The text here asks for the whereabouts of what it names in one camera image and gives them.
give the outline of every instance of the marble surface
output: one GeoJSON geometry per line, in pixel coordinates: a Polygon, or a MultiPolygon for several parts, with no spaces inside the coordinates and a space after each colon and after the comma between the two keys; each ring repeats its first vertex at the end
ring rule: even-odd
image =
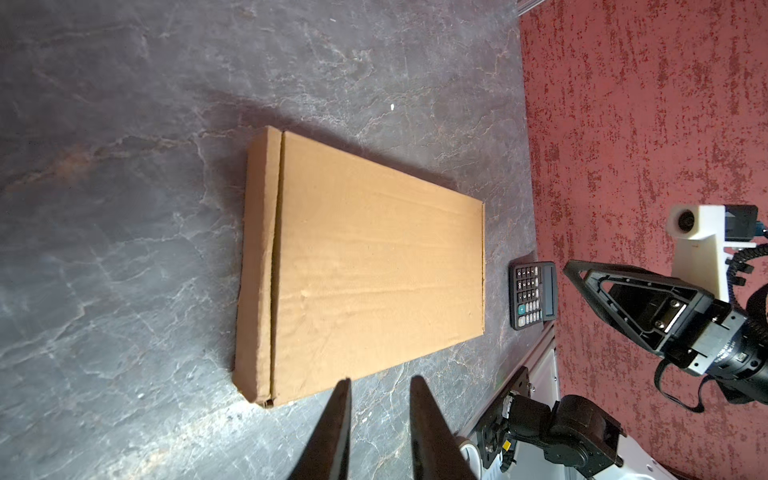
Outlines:
{"type": "Polygon", "coordinates": [[[485,335],[353,384],[350,478],[411,475],[408,386],[459,429],[535,342],[514,2],[0,5],[6,478],[284,478],[328,392],[231,382],[245,149],[290,128],[487,202],[485,335]]]}

